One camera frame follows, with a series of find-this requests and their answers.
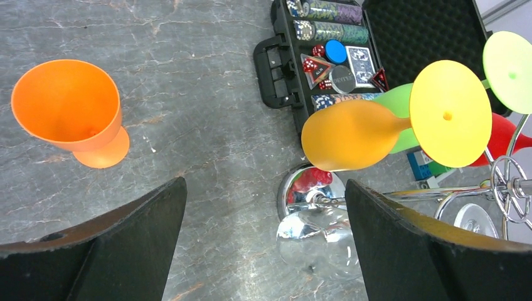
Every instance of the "poker chip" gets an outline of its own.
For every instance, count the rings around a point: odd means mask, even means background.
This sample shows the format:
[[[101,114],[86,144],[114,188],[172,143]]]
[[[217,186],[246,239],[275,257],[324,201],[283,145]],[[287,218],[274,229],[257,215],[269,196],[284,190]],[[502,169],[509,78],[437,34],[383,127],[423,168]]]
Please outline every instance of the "poker chip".
[[[314,37],[314,27],[309,21],[294,20],[295,37],[301,41],[310,41]]]
[[[325,44],[325,56],[331,63],[341,64],[348,59],[348,53],[346,52],[346,47],[336,41],[331,40]]]
[[[310,19],[334,21],[338,14],[337,4],[329,1],[305,0],[301,16]]]
[[[340,94],[347,94],[356,88],[354,75],[346,66],[336,66],[329,73],[332,88]]]
[[[316,112],[334,105],[334,100],[329,95],[312,95]]]
[[[350,4],[337,4],[337,14],[334,20],[340,23],[360,24],[362,21],[362,8]]]
[[[297,4],[295,3],[295,0],[286,0],[286,6],[288,7],[288,11],[292,15],[292,17],[299,17],[300,10],[297,7]]]

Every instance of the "wine glass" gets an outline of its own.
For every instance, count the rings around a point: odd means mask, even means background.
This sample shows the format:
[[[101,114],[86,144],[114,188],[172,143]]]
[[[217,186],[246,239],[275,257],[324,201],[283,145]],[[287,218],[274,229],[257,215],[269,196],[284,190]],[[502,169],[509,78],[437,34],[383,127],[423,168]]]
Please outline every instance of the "wine glass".
[[[467,204],[458,212],[454,226],[478,234],[499,238],[493,221],[487,212],[477,204]]]
[[[283,261],[324,280],[362,276],[346,210],[315,208],[286,216],[277,229]]]

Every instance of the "orange cup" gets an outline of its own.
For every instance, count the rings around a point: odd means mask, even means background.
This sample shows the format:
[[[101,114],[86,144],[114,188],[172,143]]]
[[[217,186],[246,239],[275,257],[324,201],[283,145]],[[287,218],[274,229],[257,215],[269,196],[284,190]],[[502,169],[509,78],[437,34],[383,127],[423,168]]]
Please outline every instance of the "orange cup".
[[[85,61],[48,61],[30,69],[13,88],[11,109],[24,130],[71,151],[88,167],[113,166],[129,150],[118,88]]]

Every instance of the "dice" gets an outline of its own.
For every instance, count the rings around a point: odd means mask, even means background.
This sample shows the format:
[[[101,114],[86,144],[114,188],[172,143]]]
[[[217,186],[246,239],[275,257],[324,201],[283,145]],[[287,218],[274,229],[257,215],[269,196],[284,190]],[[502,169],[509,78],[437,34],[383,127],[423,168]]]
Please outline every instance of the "dice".
[[[327,90],[333,87],[333,83],[330,80],[323,80],[318,86],[321,90]]]
[[[310,58],[306,58],[303,61],[303,71],[305,72],[312,72],[317,69],[317,64],[314,63]]]
[[[324,56],[325,55],[325,47],[323,45],[316,45],[312,49],[312,56]]]

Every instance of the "black carrying case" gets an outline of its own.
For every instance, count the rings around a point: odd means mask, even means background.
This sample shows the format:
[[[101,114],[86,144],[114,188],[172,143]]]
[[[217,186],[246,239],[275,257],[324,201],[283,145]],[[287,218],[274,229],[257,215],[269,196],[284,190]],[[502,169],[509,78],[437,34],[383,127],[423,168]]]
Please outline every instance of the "black carrying case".
[[[357,5],[355,1],[330,1]],[[428,64],[454,60],[485,79],[482,50],[487,40],[474,0],[366,0],[363,26],[370,32],[367,44],[376,70],[384,67],[390,88],[411,83]],[[262,102],[270,108],[291,107],[295,128],[301,136],[303,124],[314,113],[311,95],[334,94],[334,90],[310,89],[302,70],[301,53],[311,55],[319,42],[295,37],[293,20],[285,0],[274,0],[270,11],[275,36],[261,41],[253,51]],[[271,64],[269,51],[277,50],[280,63]],[[279,76],[274,76],[279,69]],[[279,92],[279,83],[285,89]],[[352,93],[379,92],[356,88]],[[488,89],[492,111],[508,116],[508,110]]]

